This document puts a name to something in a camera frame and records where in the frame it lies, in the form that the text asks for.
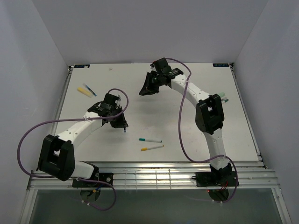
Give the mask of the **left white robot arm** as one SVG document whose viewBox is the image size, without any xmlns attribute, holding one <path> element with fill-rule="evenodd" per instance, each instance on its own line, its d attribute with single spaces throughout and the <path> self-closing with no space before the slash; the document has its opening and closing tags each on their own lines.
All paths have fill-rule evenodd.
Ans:
<svg viewBox="0 0 299 224">
<path fill-rule="evenodd" d="M 99 182 L 97 166 L 76 160 L 75 151 L 89 135 L 106 123 L 113 128 L 128 127 L 119 99 L 111 103 L 95 103 L 82 120 L 67 130 L 56 136 L 47 135 L 43 140 L 38 169 L 61 181 L 83 178 L 88 186 L 95 186 Z"/>
</svg>

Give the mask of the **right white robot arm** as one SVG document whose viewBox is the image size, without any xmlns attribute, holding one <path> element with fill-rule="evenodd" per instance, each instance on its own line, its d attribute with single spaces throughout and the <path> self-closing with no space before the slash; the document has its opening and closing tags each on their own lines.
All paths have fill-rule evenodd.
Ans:
<svg viewBox="0 0 299 224">
<path fill-rule="evenodd" d="M 218 94 L 208 94 L 189 81 L 180 69 L 164 69 L 146 74 L 145 82 L 139 94 L 153 95 L 159 92 L 163 85 L 182 94 L 195 107 L 195 123 L 205 136 L 210 159 L 211 171 L 204 173 L 199 182 L 203 186 L 222 185 L 232 186 L 235 173 L 230 160 L 226 156 L 222 139 L 224 112 L 221 97 Z"/>
</svg>

